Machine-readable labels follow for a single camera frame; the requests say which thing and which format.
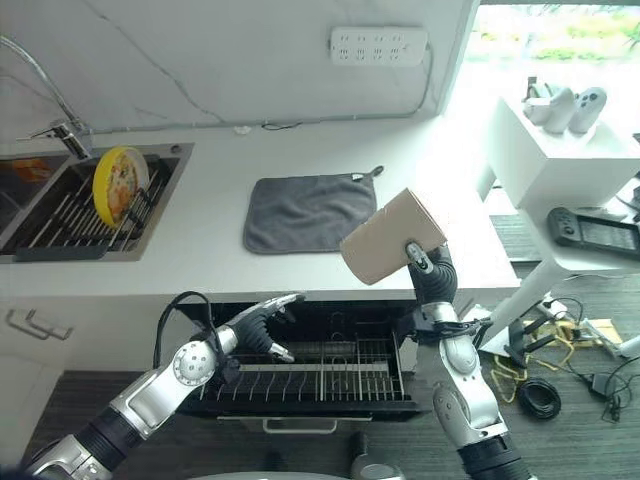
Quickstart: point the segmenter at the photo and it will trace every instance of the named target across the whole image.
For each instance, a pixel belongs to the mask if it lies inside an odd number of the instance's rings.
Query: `sink faucet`
[[[67,150],[78,160],[91,158],[92,142],[91,131],[84,132],[78,130],[73,124],[68,124],[64,120],[54,120],[45,130],[32,133],[28,137],[18,138],[18,141],[33,140],[39,137],[55,137],[60,139]]]
[[[71,106],[55,86],[47,72],[36,61],[33,56],[27,52],[20,44],[14,40],[0,35],[0,45],[8,47],[16,55],[18,55],[26,64],[28,64],[35,74],[40,78],[42,83],[56,101],[60,109],[65,113],[68,122],[65,120],[56,120],[52,122],[45,130],[36,132],[26,138],[17,140],[31,140],[40,136],[48,136],[58,138],[64,143],[65,147],[78,159],[84,160],[91,157],[91,129],[85,124],[80,117],[73,111]]]

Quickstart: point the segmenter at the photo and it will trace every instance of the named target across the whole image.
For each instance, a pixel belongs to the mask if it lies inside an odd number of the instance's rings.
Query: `kitchen sink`
[[[0,173],[4,172],[0,177],[4,180],[0,182],[0,198],[4,201],[0,263],[139,260],[191,156],[193,144],[136,148],[147,162],[150,182],[145,190],[138,191],[117,229],[100,220],[91,192],[96,166],[108,149],[96,149],[93,158],[83,161],[60,155],[0,157]],[[38,174],[49,178],[28,181]],[[15,188],[16,183],[26,187]],[[36,188],[29,183],[41,185]]]

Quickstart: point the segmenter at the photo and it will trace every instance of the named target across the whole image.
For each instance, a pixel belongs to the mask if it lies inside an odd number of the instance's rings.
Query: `window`
[[[463,88],[524,95],[534,75],[575,92],[603,87],[602,117],[640,132],[640,7],[480,5],[460,70]]]

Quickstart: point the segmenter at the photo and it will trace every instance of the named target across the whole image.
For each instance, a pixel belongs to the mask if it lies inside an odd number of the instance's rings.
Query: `power strip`
[[[336,27],[329,50],[334,65],[352,67],[415,67],[427,48],[422,28]]]

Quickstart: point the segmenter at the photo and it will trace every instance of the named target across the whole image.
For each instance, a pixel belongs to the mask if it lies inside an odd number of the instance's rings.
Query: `plate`
[[[114,147],[105,153],[93,175],[93,204],[100,219],[117,228],[136,192],[149,184],[149,169],[133,147]]]

